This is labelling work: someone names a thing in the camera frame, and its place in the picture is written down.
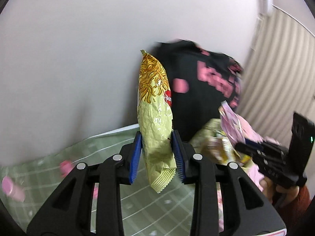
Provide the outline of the person right hand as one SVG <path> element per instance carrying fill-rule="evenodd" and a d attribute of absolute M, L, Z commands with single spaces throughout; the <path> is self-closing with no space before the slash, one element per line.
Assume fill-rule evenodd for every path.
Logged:
<path fill-rule="evenodd" d="M 298 186 L 293 186 L 289 189 L 283 188 L 280 185 L 276 185 L 273 183 L 271 179 L 268 177 L 264 177 L 263 179 L 260 180 L 259 182 L 260 186 L 263 189 L 263 194 L 265 195 L 266 198 L 268 198 L 269 202 L 273 202 L 273 196 L 276 193 L 280 193 L 281 195 L 285 195 L 285 198 L 283 202 L 280 204 L 280 207 L 284 207 L 288 204 L 290 204 L 294 199 L 299 194 L 299 187 Z"/>

